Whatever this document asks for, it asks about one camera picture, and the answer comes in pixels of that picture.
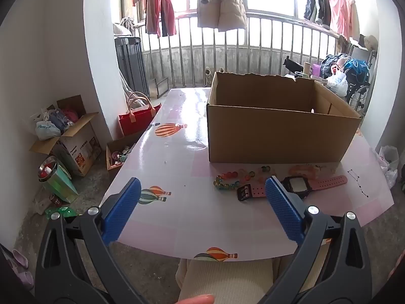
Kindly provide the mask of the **left hand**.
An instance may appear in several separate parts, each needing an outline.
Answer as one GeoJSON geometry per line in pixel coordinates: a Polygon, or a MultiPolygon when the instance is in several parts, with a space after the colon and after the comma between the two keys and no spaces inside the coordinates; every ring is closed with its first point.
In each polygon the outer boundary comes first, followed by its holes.
{"type": "Polygon", "coordinates": [[[215,297],[212,294],[198,295],[192,298],[179,300],[176,304],[214,304],[215,297]]]}

